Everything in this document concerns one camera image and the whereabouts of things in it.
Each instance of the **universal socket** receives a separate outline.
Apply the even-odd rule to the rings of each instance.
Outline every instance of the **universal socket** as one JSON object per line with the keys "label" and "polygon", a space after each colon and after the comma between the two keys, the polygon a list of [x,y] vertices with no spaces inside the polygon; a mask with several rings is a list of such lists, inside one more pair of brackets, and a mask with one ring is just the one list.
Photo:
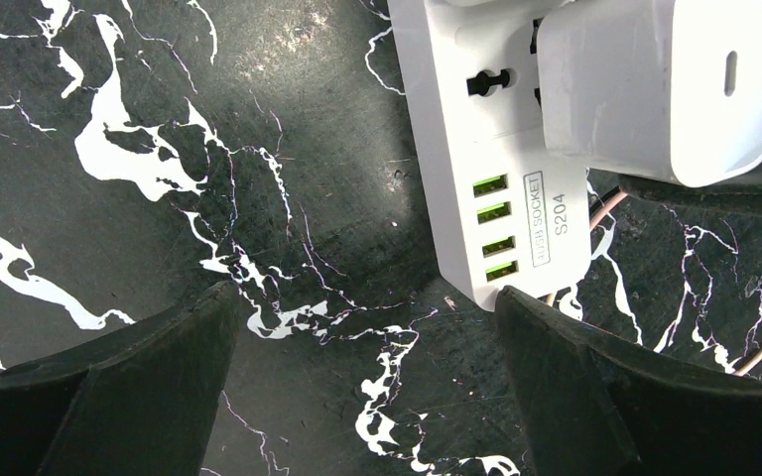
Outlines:
{"label": "universal socket", "polygon": [[389,0],[440,271],[490,311],[504,286],[544,296],[589,265],[585,166],[547,153],[536,94],[534,21],[563,3]]}

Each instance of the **white power adapter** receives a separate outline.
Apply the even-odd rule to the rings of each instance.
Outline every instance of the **white power adapter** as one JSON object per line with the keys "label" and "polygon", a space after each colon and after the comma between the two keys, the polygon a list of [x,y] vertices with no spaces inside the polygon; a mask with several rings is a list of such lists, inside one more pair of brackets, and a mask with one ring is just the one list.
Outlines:
{"label": "white power adapter", "polygon": [[539,32],[548,150],[705,186],[762,162],[762,0],[581,0]]}
{"label": "white power adapter", "polygon": [[590,260],[586,165],[545,149],[536,29],[564,0],[389,0],[443,277],[480,307]]}

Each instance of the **black plastic piece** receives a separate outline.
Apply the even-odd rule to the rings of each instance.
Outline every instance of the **black plastic piece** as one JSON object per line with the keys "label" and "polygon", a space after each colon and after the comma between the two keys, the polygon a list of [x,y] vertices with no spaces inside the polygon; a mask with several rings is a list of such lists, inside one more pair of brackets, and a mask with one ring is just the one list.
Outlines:
{"label": "black plastic piece", "polygon": [[620,187],[632,196],[672,206],[762,217],[762,164],[744,176],[702,188],[630,176],[620,176]]}
{"label": "black plastic piece", "polygon": [[196,475],[237,337],[238,289],[210,288],[0,374],[0,475]]}
{"label": "black plastic piece", "polygon": [[498,335],[539,476],[762,474],[762,383],[656,354],[505,289]]}

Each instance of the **floor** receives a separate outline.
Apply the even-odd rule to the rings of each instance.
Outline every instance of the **floor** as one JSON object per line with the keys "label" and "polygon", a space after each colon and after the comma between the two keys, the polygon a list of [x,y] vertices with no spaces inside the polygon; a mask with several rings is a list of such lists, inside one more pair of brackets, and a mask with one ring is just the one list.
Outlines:
{"label": "floor", "polygon": [[[489,315],[439,276],[385,12],[0,2],[0,370],[232,279],[259,310],[201,474],[529,474]],[[593,239],[563,312],[717,371],[762,343],[762,219],[632,199]]]}

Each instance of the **printed label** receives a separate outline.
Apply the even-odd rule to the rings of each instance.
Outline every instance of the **printed label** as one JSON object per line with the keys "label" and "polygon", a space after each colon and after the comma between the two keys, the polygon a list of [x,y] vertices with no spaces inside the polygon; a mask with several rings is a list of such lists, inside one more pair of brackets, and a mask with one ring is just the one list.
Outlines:
{"label": "printed label", "polygon": [[548,236],[548,210],[545,204],[545,177],[541,172],[524,176],[527,196],[527,221],[530,224],[530,248],[533,267],[551,262],[551,238]]}

